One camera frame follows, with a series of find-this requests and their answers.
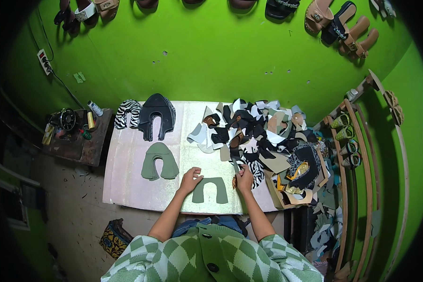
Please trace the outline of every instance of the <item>cardigan button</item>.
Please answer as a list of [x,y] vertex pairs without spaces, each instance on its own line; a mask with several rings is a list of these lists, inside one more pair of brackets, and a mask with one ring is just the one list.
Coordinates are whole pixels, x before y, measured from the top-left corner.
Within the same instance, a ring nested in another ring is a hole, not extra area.
[[214,263],[207,264],[207,267],[211,272],[218,272],[219,271],[219,267]]

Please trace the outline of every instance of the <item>yellow thread spool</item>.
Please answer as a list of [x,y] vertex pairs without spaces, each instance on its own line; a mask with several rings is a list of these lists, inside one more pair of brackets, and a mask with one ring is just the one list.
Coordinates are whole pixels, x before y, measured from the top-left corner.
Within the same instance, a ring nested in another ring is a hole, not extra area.
[[94,124],[94,118],[92,117],[91,111],[88,112],[88,127],[89,129],[96,127],[96,125]]

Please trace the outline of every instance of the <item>concrete floor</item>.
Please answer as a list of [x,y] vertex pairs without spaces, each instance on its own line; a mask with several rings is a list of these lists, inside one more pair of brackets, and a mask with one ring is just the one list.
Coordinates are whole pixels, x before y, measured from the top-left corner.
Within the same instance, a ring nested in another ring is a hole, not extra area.
[[[31,165],[31,179],[40,182],[49,194],[48,241],[58,251],[59,264],[71,282],[98,281],[115,262],[99,245],[110,220],[123,218],[124,229],[136,236],[146,235],[161,215],[102,203],[104,172],[104,168],[94,168],[89,175],[80,177],[73,163],[42,154]],[[283,212],[270,213],[268,217],[276,232],[283,235]],[[181,214],[177,223],[192,218],[205,217]],[[248,233],[255,241],[250,225]]]

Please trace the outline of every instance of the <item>power strip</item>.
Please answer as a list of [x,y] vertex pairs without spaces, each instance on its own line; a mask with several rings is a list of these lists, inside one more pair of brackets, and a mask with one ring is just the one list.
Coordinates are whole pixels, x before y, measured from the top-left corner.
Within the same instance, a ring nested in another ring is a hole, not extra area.
[[39,62],[41,63],[42,69],[45,71],[45,74],[49,75],[51,73],[50,70],[52,69],[52,66],[50,62],[47,60],[47,56],[45,55],[45,50],[44,49],[39,50],[37,56],[38,56]]

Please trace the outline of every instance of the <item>green checkered cardigan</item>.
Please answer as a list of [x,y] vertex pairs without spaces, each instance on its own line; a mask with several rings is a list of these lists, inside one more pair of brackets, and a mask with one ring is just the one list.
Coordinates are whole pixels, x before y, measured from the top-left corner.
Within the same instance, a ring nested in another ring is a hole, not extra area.
[[197,224],[164,243],[136,236],[101,281],[322,282],[323,275],[277,234],[257,244],[225,226]]

